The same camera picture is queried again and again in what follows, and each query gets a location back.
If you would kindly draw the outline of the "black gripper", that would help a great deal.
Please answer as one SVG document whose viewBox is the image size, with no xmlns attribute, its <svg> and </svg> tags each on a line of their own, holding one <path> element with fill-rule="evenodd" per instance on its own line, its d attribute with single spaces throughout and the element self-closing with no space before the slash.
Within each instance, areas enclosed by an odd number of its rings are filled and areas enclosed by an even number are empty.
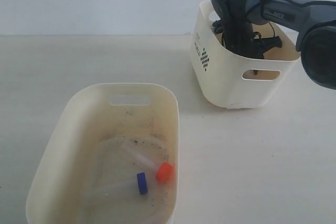
<svg viewBox="0 0 336 224">
<path fill-rule="evenodd" d="M 222 45 L 229 51 L 251 59 L 264 59 L 264 53 L 273 48 L 281 48 L 279 36 L 262 38 L 258 31 L 254 31 L 250 23 L 223 23 Z"/>
</svg>

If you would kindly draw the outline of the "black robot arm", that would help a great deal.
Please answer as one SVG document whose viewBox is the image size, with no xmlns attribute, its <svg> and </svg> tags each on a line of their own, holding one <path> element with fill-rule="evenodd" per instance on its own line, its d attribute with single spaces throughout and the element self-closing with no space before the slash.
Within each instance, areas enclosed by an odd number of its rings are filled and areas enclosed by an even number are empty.
<svg viewBox="0 0 336 224">
<path fill-rule="evenodd" d="M 335 2 L 317 0 L 211 0 L 219 16 L 222 44 L 252 59 L 280 47 L 279 37 L 256 38 L 253 25 L 270 22 L 298 32 L 296 51 L 316 84 L 335 89 Z"/>
</svg>

